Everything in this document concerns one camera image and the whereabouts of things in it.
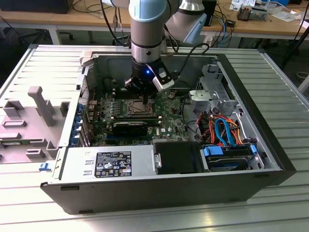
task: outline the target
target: robotic arm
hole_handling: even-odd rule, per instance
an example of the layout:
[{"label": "robotic arm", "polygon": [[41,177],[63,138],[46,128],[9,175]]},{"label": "robotic arm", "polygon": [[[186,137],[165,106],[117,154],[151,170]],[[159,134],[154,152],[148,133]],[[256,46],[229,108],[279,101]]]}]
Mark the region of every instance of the robotic arm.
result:
[{"label": "robotic arm", "polygon": [[128,8],[131,16],[132,76],[126,89],[143,96],[174,85],[177,72],[169,72],[162,62],[163,26],[180,41],[193,43],[206,20],[202,0],[103,0],[115,7]]}]

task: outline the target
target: green circuit board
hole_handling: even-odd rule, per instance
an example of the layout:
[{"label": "green circuit board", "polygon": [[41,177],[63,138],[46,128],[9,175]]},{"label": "green circuit board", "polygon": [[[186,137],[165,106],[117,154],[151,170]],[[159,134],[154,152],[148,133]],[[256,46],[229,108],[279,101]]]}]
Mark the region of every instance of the green circuit board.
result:
[{"label": "green circuit board", "polygon": [[[113,99],[110,94],[91,101],[88,107],[89,123],[94,131],[91,146],[150,145],[156,139],[188,141],[180,115],[181,99],[174,97],[171,100],[168,96],[169,92],[158,94],[146,106],[139,99]],[[117,137],[113,133],[113,124],[119,122],[145,122],[147,135]]]}]

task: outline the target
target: warning label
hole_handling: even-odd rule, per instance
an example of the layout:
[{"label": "warning label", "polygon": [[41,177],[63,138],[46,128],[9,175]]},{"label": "warning label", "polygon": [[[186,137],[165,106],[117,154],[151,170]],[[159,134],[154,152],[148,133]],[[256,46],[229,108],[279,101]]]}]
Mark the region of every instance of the warning label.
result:
[{"label": "warning label", "polygon": [[130,151],[98,152],[95,177],[131,176],[131,159]]}]

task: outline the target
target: dark floor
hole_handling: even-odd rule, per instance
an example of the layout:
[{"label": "dark floor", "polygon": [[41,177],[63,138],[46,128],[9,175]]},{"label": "dark floor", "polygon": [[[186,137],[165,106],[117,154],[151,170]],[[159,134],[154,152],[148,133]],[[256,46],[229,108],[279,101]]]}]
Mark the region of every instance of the dark floor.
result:
[{"label": "dark floor", "polygon": [[[20,35],[35,32],[33,29],[17,29]],[[28,45],[21,45],[18,41],[18,35],[13,30],[5,30],[6,38],[0,39],[0,85],[4,83],[13,68],[16,66]],[[74,40],[71,41],[68,35],[61,35],[63,44],[79,44],[89,45],[89,38],[87,31],[72,31]],[[108,32],[93,32],[95,42],[93,45],[111,45],[112,37]],[[27,38],[26,41],[30,44],[35,37]],[[257,39],[243,38],[241,40],[240,48],[253,48]],[[39,40],[39,44],[52,44],[50,40]],[[267,54],[277,63],[281,64],[282,58],[287,48],[287,41],[270,40],[269,43],[262,44]],[[296,85],[300,85],[300,80],[297,79],[297,72],[309,73],[309,41],[304,41],[299,49],[299,54],[294,55],[290,62],[284,69],[285,74]]]}]

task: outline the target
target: aluminum table surface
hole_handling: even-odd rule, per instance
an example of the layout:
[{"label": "aluminum table surface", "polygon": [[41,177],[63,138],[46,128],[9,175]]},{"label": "aluminum table surface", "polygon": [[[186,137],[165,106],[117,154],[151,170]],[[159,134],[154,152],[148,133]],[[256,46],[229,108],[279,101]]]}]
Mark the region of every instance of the aluminum table surface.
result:
[{"label": "aluminum table surface", "polygon": [[[53,105],[69,101],[81,73],[82,51],[107,51],[109,46],[39,45],[27,50],[0,90],[7,99],[33,105],[27,90],[41,85]],[[68,215],[39,184],[51,173],[40,163],[0,165],[0,230],[8,231],[220,231],[290,232],[309,226],[309,104],[263,53],[249,49],[211,49],[224,53],[297,169],[280,186],[268,187],[247,202],[179,208]]]}]

